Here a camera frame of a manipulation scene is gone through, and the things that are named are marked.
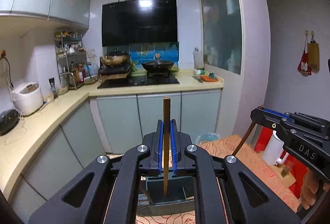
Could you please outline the person's right hand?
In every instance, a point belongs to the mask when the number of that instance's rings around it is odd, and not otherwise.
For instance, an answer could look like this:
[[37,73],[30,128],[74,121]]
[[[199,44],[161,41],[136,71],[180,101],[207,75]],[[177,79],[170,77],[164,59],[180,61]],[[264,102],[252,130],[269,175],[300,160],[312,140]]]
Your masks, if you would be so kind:
[[303,178],[303,184],[300,192],[300,204],[305,210],[313,206],[317,200],[317,191],[319,189],[319,179],[313,171],[307,170]]

